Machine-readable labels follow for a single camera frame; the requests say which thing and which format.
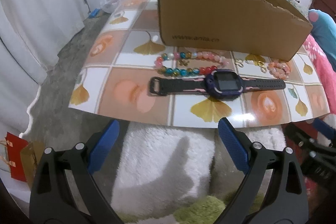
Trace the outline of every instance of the metal screw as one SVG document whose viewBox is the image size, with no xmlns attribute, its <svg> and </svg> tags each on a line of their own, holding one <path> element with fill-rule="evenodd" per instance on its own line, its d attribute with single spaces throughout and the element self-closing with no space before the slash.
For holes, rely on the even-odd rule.
<svg viewBox="0 0 336 224">
<path fill-rule="evenodd" d="M 253 147 L 254 147 L 255 149 L 261 149 L 261 148 L 262 148 L 262 145 L 261 145 L 261 143 L 255 142 L 255 143 L 253 143 Z"/>
<path fill-rule="evenodd" d="M 291 153 L 293 153 L 293 149 L 291 149 L 290 147 L 286 147 L 286 152 L 288 153 L 288 154 L 291 154 Z"/>
<path fill-rule="evenodd" d="M 310 151 L 309 156 L 311 156 L 312 158 L 315 158 L 316 152 L 315 151 Z"/>
<path fill-rule="evenodd" d="M 82 150 L 83 148 L 84 148 L 84 143 L 78 143 L 78 144 L 76 144 L 76 149 L 77 150 Z"/>
<path fill-rule="evenodd" d="M 51 153 L 51 147 L 47 147 L 45 150 L 44 150 L 44 153 L 46 153 L 46 154 L 49 154 L 49 153 Z"/>
</svg>

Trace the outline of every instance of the pink blanket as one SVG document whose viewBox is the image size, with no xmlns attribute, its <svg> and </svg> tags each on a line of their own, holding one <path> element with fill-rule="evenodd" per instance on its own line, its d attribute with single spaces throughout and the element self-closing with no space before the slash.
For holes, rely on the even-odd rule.
<svg viewBox="0 0 336 224">
<path fill-rule="evenodd" d="M 336 72 L 311 34 L 308 35 L 303 46 L 308 52 L 321 80 L 327 96 L 330 113 L 336 114 Z"/>
</svg>

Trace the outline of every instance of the watch strap buckle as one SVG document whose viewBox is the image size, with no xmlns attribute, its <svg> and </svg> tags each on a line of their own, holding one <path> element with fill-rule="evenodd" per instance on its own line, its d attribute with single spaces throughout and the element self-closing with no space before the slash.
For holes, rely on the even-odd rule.
<svg viewBox="0 0 336 224">
<path fill-rule="evenodd" d="M 149 83 L 149 91 L 151 94 L 166 96 L 166 92 L 162 92 L 162 83 L 163 78 L 160 77 L 152 77 Z"/>
</svg>

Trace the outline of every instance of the smartwatch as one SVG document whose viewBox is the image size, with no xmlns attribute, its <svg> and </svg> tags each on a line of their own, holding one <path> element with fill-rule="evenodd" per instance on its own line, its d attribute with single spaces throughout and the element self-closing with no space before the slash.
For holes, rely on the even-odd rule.
<svg viewBox="0 0 336 224">
<path fill-rule="evenodd" d="M 233 70 L 218 69 L 205 78 L 166 79 L 153 77 L 150 93 L 160 96 L 168 94 L 201 93 L 217 99 L 236 98 L 243 92 L 255 90 L 282 90 L 286 87 L 280 79 L 255 79 L 240 77 Z"/>
</svg>

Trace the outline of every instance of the blue gripper pad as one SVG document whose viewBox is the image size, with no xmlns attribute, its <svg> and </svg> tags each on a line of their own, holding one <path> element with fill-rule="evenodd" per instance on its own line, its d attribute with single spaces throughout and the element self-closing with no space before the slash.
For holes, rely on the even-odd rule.
<svg viewBox="0 0 336 224">
<path fill-rule="evenodd" d="M 99 171 L 103 163 L 112 149 L 115 141 L 119 136 L 119 123 L 114 120 L 107 130 L 103 133 L 95 147 L 89 155 L 89 163 L 87 169 L 92 175 L 94 172 Z"/>
<path fill-rule="evenodd" d="M 250 170 L 250 166 L 248 164 L 248 153 L 241 145 L 234 131 L 232 131 L 223 119 L 221 119 L 218 123 L 218 134 L 229 152 L 236 168 L 243 171 L 246 175 Z"/>
<path fill-rule="evenodd" d="M 314 119 L 312 125 L 317 131 L 321 132 L 329 140 L 334 140 L 335 129 L 333 129 L 330 125 L 328 125 L 327 123 L 323 122 L 318 118 Z"/>
</svg>

